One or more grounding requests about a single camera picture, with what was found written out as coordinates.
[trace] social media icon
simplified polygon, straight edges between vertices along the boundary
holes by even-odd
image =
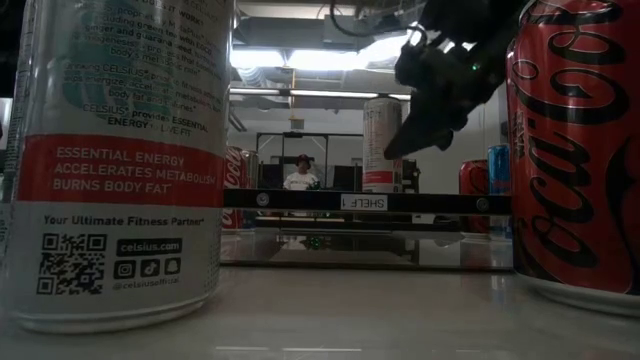
[[[134,277],[136,277],[135,260],[116,261],[113,268],[114,279],[133,279]]]
[[[175,275],[180,273],[180,258],[170,258],[164,261],[164,274]]]
[[[140,276],[154,277],[160,275],[160,260],[150,259],[140,262]]]

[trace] robotic arm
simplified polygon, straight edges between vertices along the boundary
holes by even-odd
[[[423,148],[446,150],[468,114],[487,102],[505,79],[505,54],[530,0],[427,0],[419,24],[440,35],[429,44],[406,44],[396,79],[411,86],[411,108],[385,151],[396,159]],[[437,47],[456,44],[448,52]],[[467,50],[462,43],[474,43]]]

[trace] blue can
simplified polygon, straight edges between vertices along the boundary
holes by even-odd
[[[511,172],[509,171],[509,145],[489,148],[489,194],[511,195]],[[492,216],[489,225],[492,240],[512,240],[510,216]]]

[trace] shelf label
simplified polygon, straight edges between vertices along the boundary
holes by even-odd
[[[340,210],[387,211],[387,195],[343,194]]]

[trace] reflective surface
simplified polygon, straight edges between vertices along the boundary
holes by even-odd
[[[222,262],[381,269],[512,269],[510,241],[452,232],[321,232],[259,229],[227,234]]]
[[[202,310],[149,328],[45,336],[0,315],[0,358],[626,360],[638,334],[513,275],[226,269]]]

